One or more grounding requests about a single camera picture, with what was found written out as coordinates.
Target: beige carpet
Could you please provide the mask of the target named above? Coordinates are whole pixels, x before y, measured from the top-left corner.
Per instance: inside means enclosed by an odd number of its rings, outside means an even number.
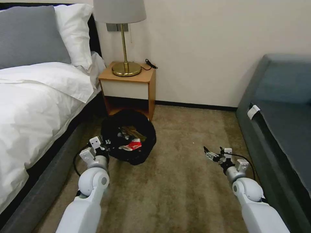
[[[93,119],[81,144],[100,132]],[[111,159],[98,232],[247,232],[240,205],[221,167],[207,160],[203,146],[219,146],[247,156],[232,112],[157,105],[153,118],[157,143],[138,166]],[[84,164],[79,161],[83,171]],[[55,232],[77,192],[71,170],[64,188],[34,232]]]

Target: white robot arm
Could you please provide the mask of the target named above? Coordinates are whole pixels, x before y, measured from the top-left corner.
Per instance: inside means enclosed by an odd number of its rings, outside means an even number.
[[[264,201],[262,187],[255,180],[245,177],[248,161],[238,159],[233,164],[231,148],[221,148],[221,153],[215,154],[204,147],[204,152],[206,157],[220,164],[232,184],[249,233],[290,233],[279,213]]]
[[[108,158],[102,155],[94,156],[95,149],[99,147],[92,144],[93,139],[100,141],[99,137],[92,138],[90,143],[93,147],[88,147],[80,153],[88,169],[81,174],[77,196],[67,206],[56,233],[96,233],[101,215],[100,202],[109,185],[109,175]]]

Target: brass lamp base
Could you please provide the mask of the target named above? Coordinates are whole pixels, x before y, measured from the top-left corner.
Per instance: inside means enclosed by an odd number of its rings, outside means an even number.
[[[141,71],[141,66],[134,62],[118,62],[112,67],[112,73],[120,77],[135,76]]]

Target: gray pillow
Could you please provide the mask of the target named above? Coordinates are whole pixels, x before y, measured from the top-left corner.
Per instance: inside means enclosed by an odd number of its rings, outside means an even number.
[[[0,11],[0,69],[43,62],[70,64],[53,6]]]

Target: baseboard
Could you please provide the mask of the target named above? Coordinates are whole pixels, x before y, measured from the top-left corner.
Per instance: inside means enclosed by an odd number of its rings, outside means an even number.
[[[229,111],[229,112],[235,112],[237,110],[237,107],[227,107],[227,106],[217,106],[217,105],[203,105],[203,104],[187,104],[187,103],[161,101],[161,100],[156,100],[155,104],[156,105],[187,107],[187,108],[212,109],[212,110]]]

